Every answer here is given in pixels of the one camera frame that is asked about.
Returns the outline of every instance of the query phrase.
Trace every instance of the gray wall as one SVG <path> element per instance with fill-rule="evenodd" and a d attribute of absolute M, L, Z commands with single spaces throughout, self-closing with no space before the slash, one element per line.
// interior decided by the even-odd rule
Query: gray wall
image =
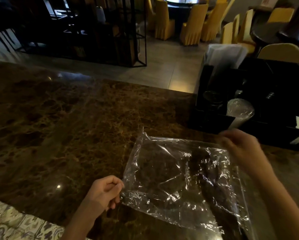
<path fill-rule="evenodd" d="M 231 7 L 224 20 L 226 22 L 232 22 L 235 16 L 240 13 L 240 23 L 242 23 L 242 20 L 245 16 L 245 13 L 248 10 L 248 7 L 259 5 L 261 2 L 262 0 L 235 0 L 233 6 Z M 293 3 L 295 8 L 299 6 L 299 0 L 290 0 L 290 2 Z"/>

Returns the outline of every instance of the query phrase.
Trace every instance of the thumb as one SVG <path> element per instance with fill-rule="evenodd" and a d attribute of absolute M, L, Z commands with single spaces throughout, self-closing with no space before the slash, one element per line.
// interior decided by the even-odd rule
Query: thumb
<path fill-rule="evenodd" d="M 123 185 L 121 183 L 116 184 L 110 191 L 108 191 L 106 193 L 106 197 L 108 200 L 112 200 L 113 198 L 115 198 L 119 192 L 122 190 Z"/>
<path fill-rule="evenodd" d="M 236 145 L 227 137 L 221 137 L 219 139 L 219 144 L 225 147 L 230 153 L 233 153 L 236 149 Z"/>

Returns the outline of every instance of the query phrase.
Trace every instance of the forearm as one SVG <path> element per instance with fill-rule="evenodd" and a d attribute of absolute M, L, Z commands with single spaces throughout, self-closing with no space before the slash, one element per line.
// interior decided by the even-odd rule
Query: forearm
<path fill-rule="evenodd" d="M 299 208 L 276 175 L 255 180 L 278 239 L 299 239 Z"/>
<path fill-rule="evenodd" d="M 103 211 L 104 208 L 98 202 L 83 200 L 65 228 L 61 240 L 84 240 L 93 227 L 95 219 Z"/>

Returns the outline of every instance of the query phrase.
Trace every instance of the counter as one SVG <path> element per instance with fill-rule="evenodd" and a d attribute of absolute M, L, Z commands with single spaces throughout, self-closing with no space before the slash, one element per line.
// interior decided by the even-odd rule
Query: counter
<path fill-rule="evenodd" d="M 0 63 L 0 201 L 65 226 L 95 179 L 122 178 L 138 132 L 215 142 L 188 129 L 189 93 Z M 299 152 L 263 147 L 299 205 Z M 260 239 L 273 230 L 247 176 L 246 200 Z M 202 239 L 202 234 L 119 206 L 92 239 Z"/>

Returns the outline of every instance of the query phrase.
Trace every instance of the plastic cup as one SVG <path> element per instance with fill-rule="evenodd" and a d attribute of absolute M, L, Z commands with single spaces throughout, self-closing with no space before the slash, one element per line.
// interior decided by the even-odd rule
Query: plastic cup
<path fill-rule="evenodd" d="M 227 103 L 226 115 L 235 117 L 235 119 L 228 129 L 239 128 L 242 124 L 253 117 L 254 113 L 254 107 L 250 102 L 241 98 L 231 99 Z"/>

